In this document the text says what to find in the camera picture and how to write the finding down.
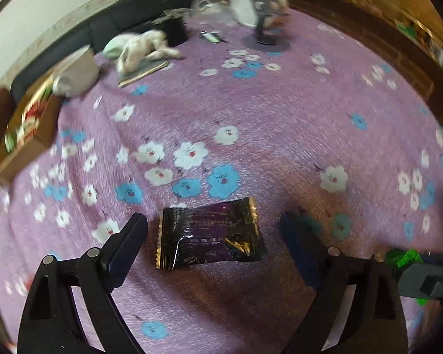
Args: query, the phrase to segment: plush toy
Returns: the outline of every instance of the plush toy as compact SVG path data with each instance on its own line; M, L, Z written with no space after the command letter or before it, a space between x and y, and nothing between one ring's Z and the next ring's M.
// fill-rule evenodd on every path
M155 29L143 34L120 34L110 40L102 55L109 60L117 60L120 74L133 72L144 59L182 58L180 51L167 46L166 34Z

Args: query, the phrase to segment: metal screw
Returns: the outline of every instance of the metal screw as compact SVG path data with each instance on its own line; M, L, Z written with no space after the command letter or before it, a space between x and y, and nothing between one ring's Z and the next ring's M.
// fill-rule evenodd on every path
M328 254L332 257L338 257L341 254L341 250L335 246L330 246L327 250Z
M377 262L379 262L379 263L382 263L382 262L385 261L383 255L380 254L380 253L376 253L376 254L374 254L374 259L375 259Z
M87 252L87 255L88 255L90 258L96 257L96 256L98 256L99 254L100 254L100 249L97 248L97 247L92 247L92 248Z
M43 258L43 264L49 265L52 261L54 261L54 257L52 255L47 255Z

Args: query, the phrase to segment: black and purple packet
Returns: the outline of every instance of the black and purple packet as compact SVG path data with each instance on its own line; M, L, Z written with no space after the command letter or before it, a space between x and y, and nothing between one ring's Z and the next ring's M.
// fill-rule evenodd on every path
M156 268L219 261L254 262L266 253L254 199L246 197L197 209L164 208Z

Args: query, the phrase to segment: white round object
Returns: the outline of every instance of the white round object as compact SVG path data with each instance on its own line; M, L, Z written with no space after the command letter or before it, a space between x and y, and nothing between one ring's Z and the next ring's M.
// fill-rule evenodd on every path
M278 1L282 7L282 11L285 12L289 7L289 3L287 2L287 0ZM241 25L252 29L256 27L256 24L258 23L258 15L256 14L256 11L254 9L252 0L231 0L230 6L233 13L235 14L236 19ZM267 17L264 21L264 27L268 28L277 19L279 19L279 16L276 15Z

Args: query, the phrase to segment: black leather cushion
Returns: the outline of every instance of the black leather cushion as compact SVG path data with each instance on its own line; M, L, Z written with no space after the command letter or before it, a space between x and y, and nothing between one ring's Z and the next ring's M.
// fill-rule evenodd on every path
M80 47L90 44L95 53L122 32L143 33L165 9L188 8L193 0L121 0L88 18L37 56L13 80L10 92L19 102L26 89L49 68Z

